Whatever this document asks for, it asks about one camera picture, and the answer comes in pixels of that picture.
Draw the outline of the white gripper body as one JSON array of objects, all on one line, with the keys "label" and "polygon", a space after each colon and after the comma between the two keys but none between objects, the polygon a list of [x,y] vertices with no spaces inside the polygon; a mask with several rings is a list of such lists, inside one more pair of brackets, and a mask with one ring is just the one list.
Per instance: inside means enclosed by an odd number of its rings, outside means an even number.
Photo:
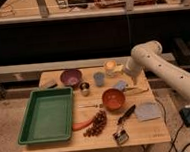
[{"label": "white gripper body", "polygon": [[135,62],[132,57],[129,57],[129,59],[125,62],[124,69],[123,69],[125,74],[132,77],[134,85],[137,84],[138,77],[140,73],[142,72],[142,70],[143,70],[143,67],[140,66],[137,62]]}]

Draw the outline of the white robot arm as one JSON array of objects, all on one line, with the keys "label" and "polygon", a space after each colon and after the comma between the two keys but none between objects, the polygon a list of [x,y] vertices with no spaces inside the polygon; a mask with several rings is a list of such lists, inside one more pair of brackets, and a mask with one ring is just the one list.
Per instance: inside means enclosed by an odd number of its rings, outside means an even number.
[{"label": "white robot arm", "polygon": [[190,73],[161,58],[162,46],[156,40],[141,43],[131,49],[123,71],[137,82],[143,69],[153,72],[180,95],[190,100]]}]

